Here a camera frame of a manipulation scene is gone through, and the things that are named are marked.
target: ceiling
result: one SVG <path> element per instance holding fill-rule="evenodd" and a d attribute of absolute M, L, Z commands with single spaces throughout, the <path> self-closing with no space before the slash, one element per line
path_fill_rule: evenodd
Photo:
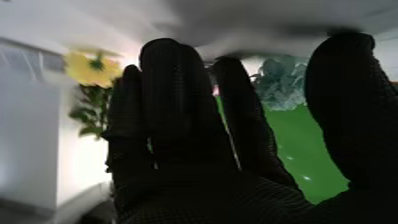
<path fill-rule="evenodd" d="M 398 80 L 396 0 L 0 0 L 0 37 L 59 53 L 101 47 L 132 61 L 158 37 L 192 44 L 206 60 L 236 51 L 306 57 L 325 36 L 291 27 L 331 25 L 375 35 Z"/>

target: yellow flower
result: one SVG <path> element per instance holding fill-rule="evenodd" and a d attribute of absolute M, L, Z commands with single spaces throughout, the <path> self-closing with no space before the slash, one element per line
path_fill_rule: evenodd
<path fill-rule="evenodd" d="M 76 82 L 85 86 L 112 87 L 112 81 L 121 77 L 119 62 L 103 58 L 91 59 L 78 52 L 71 52 L 66 57 L 66 73 Z"/>

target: black gloved finger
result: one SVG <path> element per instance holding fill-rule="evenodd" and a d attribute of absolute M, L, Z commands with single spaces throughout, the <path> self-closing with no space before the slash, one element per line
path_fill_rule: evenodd
<path fill-rule="evenodd" d="M 242 170 L 299 189 L 277 157 L 274 132 L 240 60 L 222 57 L 213 73 Z"/>
<path fill-rule="evenodd" d="M 217 164 L 219 169 L 238 170 L 229 135 L 219 114 L 210 74 L 195 49 L 181 45 L 183 69 L 190 95 L 192 155 L 197 162 Z"/>
<path fill-rule="evenodd" d="M 309 111 L 334 162 L 357 188 L 387 187 L 396 180 L 398 93 L 373 48 L 370 35 L 338 34 L 315 51 L 306 76 Z"/>
<path fill-rule="evenodd" d="M 116 81 L 103 138 L 108 140 L 107 165 L 119 184 L 153 169 L 142 116 L 140 71 L 133 65 L 126 67 L 123 78 Z"/>
<path fill-rule="evenodd" d="M 146 125 L 162 169 L 185 160 L 192 131 L 181 45 L 172 39 L 158 39 L 146 44 L 140 68 Z"/>

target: wall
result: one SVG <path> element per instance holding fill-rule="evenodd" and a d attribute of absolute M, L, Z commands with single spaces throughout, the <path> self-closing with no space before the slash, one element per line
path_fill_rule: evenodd
<path fill-rule="evenodd" d="M 96 141 L 92 136 L 78 137 L 80 124 L 68 117 L 73 102 L 73 87 L 66 87 L 60 90 L 59 104 L 59 207 L 98 183 L 110 180 L 105 173 L 107 142 Z"/>
<path fill-rule="evenodd" d="M 0 198 L 55 209 L 59 90 L 0 68 Z"/>

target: green surface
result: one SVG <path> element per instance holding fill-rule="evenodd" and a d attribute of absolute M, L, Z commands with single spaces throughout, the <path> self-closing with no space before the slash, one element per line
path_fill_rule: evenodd
<path fill-rule="evenodd" d="M 307 107 L 293 111 L 267 111 L 277 135 L 279 157 L 313 203 L 347 190 L 347 179 L 325 149 L 322 130 Z"/>

